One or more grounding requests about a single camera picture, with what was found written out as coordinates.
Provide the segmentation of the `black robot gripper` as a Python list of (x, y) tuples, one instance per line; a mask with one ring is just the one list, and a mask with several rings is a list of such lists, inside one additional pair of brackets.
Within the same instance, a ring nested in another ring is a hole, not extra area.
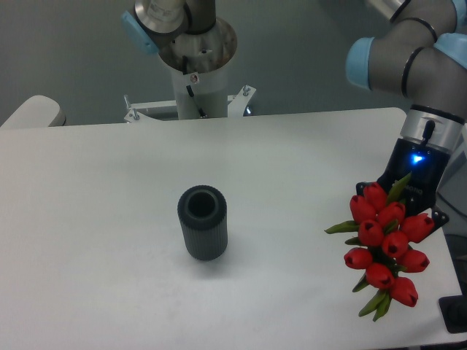
[(449, 215), (434, 206), (436, 190), (449, 159), (450, 154), (441, 150), (398, 139), (381, 177), (377, 182), (357, 183), (356, 194), (369, 197), (377, 183), (388, 192), (398, 180), (410, 174), (410, 180), (401, 194), (405, 200), (406, 216), (414, 216), (431, 208), (428, 219), (431, 233), (435, 233), (449, 222)]

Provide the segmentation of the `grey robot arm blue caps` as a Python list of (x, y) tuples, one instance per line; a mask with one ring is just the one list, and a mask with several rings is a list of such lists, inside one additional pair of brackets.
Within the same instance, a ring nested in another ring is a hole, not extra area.
[(378, 183), (384, 190), (409, 174), (402, 197), (408, 216), (432, 211), (435, 229), (449, 221), (436, 191), (466, 124), (465, 1), (371, 1), (392, 28), (351, 46), (346, 76), (368, 90), (412, 101)]

